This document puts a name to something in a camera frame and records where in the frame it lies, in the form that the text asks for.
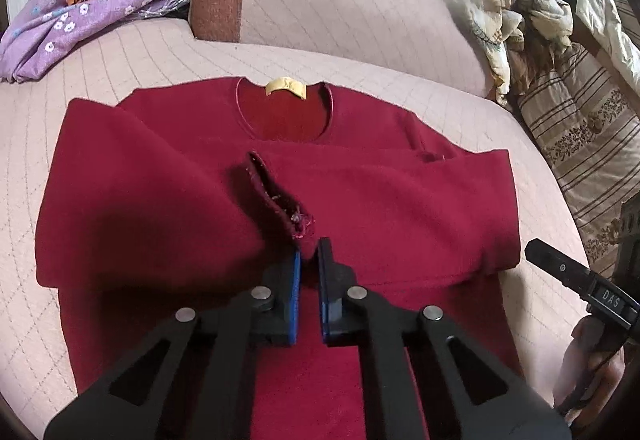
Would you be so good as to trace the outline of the right human hand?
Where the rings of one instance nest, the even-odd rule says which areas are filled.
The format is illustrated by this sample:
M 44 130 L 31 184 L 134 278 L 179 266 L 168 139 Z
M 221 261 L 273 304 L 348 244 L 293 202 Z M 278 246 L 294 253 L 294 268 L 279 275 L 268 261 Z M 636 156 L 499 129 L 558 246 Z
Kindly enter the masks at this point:
M 612 349 L 587 349 L 587 339 L 591 339 L 600 319 L 592 315 L 583 317 L 572 331 L 572 341 L 565 350 L 558 378 L 552 390 L 555 405 L 562 404 L 576 389 L 580 376 L 585 372 L 596 372 L 589 387 L 588 403 L 567 413 L 567 423 L 577 428 L 585 428 L 593 423 L 611 399 L 625 373 L 624 345 L 620 340 L 610 340 Z

